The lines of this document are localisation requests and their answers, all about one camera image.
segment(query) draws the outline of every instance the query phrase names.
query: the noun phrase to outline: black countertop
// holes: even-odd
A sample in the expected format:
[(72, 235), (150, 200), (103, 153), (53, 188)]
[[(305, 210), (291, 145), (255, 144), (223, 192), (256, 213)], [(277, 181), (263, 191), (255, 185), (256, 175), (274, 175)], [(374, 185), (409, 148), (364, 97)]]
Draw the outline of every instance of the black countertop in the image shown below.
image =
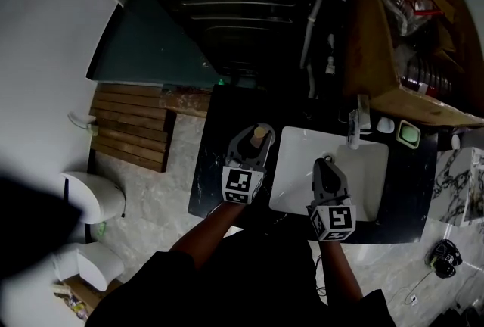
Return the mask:
[[(267, 175), (255, 201), (244, 210), (236, 226), (268, 229), (283, 223), (307, 239), (315, 233), (306, 216), (285, 214), (268, 206), (278, 159), (282, 129), (285, 126), (346, 136), (348, 126), (338, 120), (336, 100), (294, 98), (290, 93), (273, 95), (252, 89), (215, 86), (203, 130), (197, 168), (188, 212), (205, 217), (222, 202), (222, 168), (229, 142), (243, 129), (268, 123), (275, 129), (276, 141), (265, 163)], [(372, 111), (373, 120), (379, 114)], [(376, 132), (364, 140), (388, 145), (385, 186), (377, 220), (356, 224), (345, 242), (389, 244), (420, 241), (427, 220), (436, 170), (437, 133), (419, 126), (420, 146), (411, 150), (395, 140), (395, 135)]]

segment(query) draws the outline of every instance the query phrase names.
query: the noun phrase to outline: wooden pallet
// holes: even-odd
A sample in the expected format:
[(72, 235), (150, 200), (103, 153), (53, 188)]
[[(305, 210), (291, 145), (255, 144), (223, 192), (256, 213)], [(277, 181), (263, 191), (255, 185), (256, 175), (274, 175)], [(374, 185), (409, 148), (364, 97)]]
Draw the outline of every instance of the wooden pallet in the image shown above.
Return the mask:
[(165, 172), (176, 113), (161, 107), (162, 89), (99, 85), (89, 114), (99, 134), (91, 148), (157, 172)]

